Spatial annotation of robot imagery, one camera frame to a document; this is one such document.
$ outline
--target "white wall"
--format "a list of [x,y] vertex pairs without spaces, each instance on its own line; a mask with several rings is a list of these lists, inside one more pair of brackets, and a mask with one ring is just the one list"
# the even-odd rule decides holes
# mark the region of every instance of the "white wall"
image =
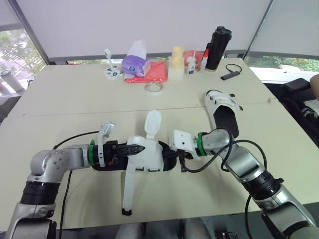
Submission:
[[275,0],[251,51],[319,56],[319,0]]
[[217,26],[233,31],[228,50],[247,49],[269,0],[17,0],[49,58],[204,50]]

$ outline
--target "red cloth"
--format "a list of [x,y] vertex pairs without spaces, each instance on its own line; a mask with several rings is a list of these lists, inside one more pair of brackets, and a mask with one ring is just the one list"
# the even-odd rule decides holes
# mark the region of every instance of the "red cloth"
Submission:
[[167,81],[166,62],[164,61],[152,61],[151,69],[145,77],[133,76],[132,78],[126,78],[128,83],[145,83],[150,81]]

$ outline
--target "small bottle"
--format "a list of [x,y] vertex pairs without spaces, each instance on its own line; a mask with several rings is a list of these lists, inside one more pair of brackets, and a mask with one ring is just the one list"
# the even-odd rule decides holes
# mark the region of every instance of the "small bottle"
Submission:
[[207,59],[209,55],[209,48],[206,48],[203,58],[201,59],[199,72],[204,72],[207,64]]
[[168,80],[182,81],[184,78],[184,49],[181,46],[173,47],[171,60],[168,65]]
[[188,63],[188,65],[185,66],[185,74],[187,74],[187,75],[194,74],[194,72],[195,72],[195,66],[196,66],[195,53],[196,53],[196,51],[194,51],[193,56],[189,56],[186,59],[186,62]]

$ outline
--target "table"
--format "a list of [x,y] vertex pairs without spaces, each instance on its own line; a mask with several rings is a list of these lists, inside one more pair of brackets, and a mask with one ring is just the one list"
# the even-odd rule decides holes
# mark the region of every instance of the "table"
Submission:
[[[285,179],[285,186],[303,204],[319,201],[319,150],[279,103],[243,104],[237,115],[238,139],[258,143],[265,151],[269,171]],[[168,142],[173,129],[196,134],[210,131],[205,107],[159,110],[162,124],[157,139]],[[144,135],[148,111],[8,117],[0,126],[0,231],[9,224],[16,202],[21,198],[30,173],[31,157],[40,150],[78,133],[93,131],[106,120],[116,123],[109,140],[124,142],[130,135]],[[89,143],[86,135],[69,144]],[[242,144],[261,161],[258,150]],[[208,158],[187,161],[198,168]],[[91,168],[74,171],[66,203],[64,228],[83,228],[241,213],[248,193],[230,174],[220,170],[220,159],[197,174],[180,173],[179,164],[169,172],[137,173],[132,216],[121,214],[123,172],[97,172]],[[56,198],[53,220],[59,224],[66,188],[64,176]],[[258,210],[251,203],[249,209]]]
[[[238,64],[239,76],[223,81],[226,64]],[[145,93],[145,84],[111,81],[107,65],[46,66],[10,112],[9,117],[107,113],[204,106],[212,89],[234,93],[239,104],[266,103],[273,94],[240,58],[222,59],[216,72],[196,72],[182,82],[166,82],[159,97]]]

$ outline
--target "tree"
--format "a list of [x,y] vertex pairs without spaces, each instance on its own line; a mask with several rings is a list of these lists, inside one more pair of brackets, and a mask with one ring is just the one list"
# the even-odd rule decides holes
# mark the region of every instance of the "tree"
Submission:
[[37,74],[45,65],[23,29],[0,32],[0,58],[14,62],[33,74]]
[[245,62],[250,67],[280,68],[280,65],[291,65],[302,71],[319,72],[319,60],[314,59],[263,56],[246,57]]

